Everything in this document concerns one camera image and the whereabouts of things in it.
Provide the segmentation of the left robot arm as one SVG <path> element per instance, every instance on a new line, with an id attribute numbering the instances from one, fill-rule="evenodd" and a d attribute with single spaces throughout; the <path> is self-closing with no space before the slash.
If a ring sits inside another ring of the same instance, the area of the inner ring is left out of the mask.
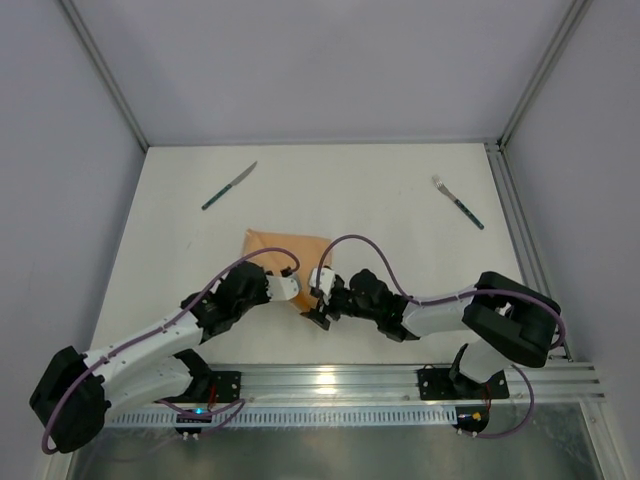
<path id="1" fill-rule="evenodd" d="M 148 403 L 221 399 L 224 382 L 196 347 L 229 331 L 251 309 L 298 292 L 293 269 L 274 273 L 243 259 L 137 334 L 90 351 L 58 351 L 29 399 L 44 427 L 43 453 L 72 453 L 109 420 Z"/>

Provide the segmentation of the beige cloth napkin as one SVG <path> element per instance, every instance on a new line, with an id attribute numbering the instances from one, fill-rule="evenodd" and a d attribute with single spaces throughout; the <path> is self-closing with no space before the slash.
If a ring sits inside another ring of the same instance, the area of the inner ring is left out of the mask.
<path id="1" fill-rule="evenodd" d="M 316 305 L 316 298 L 310 293 L 309 279 L 331 240 L 323 237 L 263 232 L 248 229 L 245 233 L 242 256 L 264 248 L 278 247 L 293 253 L 300 262 L 297 275 L 301 282 L 301 293 L 290 301 L 299 312 L 306 312 Z M 281 273 L 294 265 L 284 253 L 266 252 L 253 257 L 251 262 L 273 273 Z"/>

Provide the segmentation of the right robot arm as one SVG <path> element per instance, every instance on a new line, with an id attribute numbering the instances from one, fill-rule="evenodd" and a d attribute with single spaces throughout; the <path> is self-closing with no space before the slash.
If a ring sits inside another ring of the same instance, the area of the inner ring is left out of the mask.
<path id="1" fill-rule="evenodd" d="M 511 364 L 542 368 L 561 340 L 561 308 L 496 272 L 481 274 L 470 289 L 437 299 L 392 292 L 368 269 L 344 281 L 330 268 L 313 270 L 316 304 L 304 317 L 322 329 L 343 316 L 370 320 L 396 342 L 418 341 L 436 333 L 471 331 L 449 370 L 428 381 L 438 398 L 475 399 L 491 391 L 493 378 Z"/>

